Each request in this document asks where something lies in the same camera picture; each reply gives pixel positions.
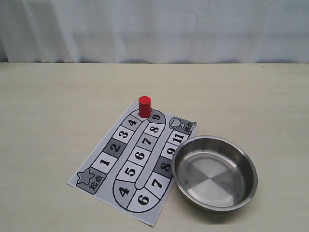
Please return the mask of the red cylinder game piece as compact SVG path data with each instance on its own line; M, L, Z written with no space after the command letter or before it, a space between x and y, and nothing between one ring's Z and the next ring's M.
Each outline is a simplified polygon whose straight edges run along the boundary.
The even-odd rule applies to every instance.
M151 114L151 98L149 96L141 96L138 99L139 104L139 116L142 118L148 118Z

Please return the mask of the paper number game board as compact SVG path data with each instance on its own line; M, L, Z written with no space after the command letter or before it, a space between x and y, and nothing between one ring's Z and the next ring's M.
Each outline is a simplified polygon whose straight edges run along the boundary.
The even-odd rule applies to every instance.
M68 184L153 226L174 183L174 152L196 130L196 122L156 109L142 118L133 102Z

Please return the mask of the stainless steel bowl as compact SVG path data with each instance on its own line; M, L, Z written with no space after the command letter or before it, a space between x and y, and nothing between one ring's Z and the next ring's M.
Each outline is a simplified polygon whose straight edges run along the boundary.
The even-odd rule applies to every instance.
M181 143L171 170L180 194L191 205L211 213L239 210L258 187L257 170L247 153L216 136L196 136Z

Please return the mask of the white curtain backdrop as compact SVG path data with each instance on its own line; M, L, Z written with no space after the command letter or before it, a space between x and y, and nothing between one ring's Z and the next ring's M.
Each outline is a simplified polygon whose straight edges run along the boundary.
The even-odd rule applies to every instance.
M307 63L306 0L3 0L7 62Z

